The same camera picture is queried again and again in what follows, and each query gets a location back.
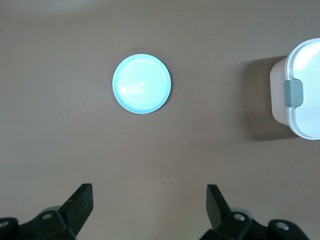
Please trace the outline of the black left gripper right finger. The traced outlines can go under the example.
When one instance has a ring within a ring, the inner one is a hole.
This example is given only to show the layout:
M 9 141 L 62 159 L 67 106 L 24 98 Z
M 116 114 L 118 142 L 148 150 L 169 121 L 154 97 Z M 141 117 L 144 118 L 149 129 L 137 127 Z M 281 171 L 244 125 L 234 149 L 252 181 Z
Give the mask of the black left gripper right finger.
M 211 229 L 199 240 L 309 240 L 293 222 L 273 219 L 264 226 L 248 211 L 229 207 L 215 184 L 207 185 L 206 212 Z

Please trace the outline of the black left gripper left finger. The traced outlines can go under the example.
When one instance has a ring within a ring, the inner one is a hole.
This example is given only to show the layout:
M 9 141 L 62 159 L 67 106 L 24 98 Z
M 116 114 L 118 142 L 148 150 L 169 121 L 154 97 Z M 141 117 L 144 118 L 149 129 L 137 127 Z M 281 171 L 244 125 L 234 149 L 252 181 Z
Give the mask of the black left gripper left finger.
M 77 240 L 93 208 L 93 186 L 84 183 L 63 205 L 46 208 L 24 224 L 0 218 L 0 240 Z

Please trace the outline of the white lidded plastic box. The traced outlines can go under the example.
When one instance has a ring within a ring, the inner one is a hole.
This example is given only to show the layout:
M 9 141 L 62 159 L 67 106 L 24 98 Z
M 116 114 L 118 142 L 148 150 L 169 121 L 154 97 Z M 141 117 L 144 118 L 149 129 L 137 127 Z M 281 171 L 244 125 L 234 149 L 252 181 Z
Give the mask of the white lidded plastic box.
M 307 140 L 320 140 L 320 38 L 309 39 L 277 62 L 270 71 L 270 98 L 273 118 Z M 300 80 L 303 103 L 286 107 L 284 81 Z

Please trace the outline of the grey box latch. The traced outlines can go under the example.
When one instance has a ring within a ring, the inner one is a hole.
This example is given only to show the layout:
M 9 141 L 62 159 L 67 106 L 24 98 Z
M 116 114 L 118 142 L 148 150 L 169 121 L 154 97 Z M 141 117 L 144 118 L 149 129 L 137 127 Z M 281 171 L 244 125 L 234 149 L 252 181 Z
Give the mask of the grey box latch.
M 299 79 L 285 80 L 283 89 L 284 104 L 287 108 L 296 108 L 303 103 L 303 84 Z

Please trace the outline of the light blue round plate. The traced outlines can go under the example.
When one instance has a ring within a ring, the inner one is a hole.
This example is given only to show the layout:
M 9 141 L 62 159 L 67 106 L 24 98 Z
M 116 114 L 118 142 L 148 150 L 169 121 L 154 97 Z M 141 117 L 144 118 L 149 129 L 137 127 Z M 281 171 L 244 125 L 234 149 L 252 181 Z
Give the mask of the light blue round plate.
M 115 69 L 112 90 L 118 103 L 134 114 L 150 114 L 168 100 L 172 81 L 168 68 L 157 57 L 134 54 Z

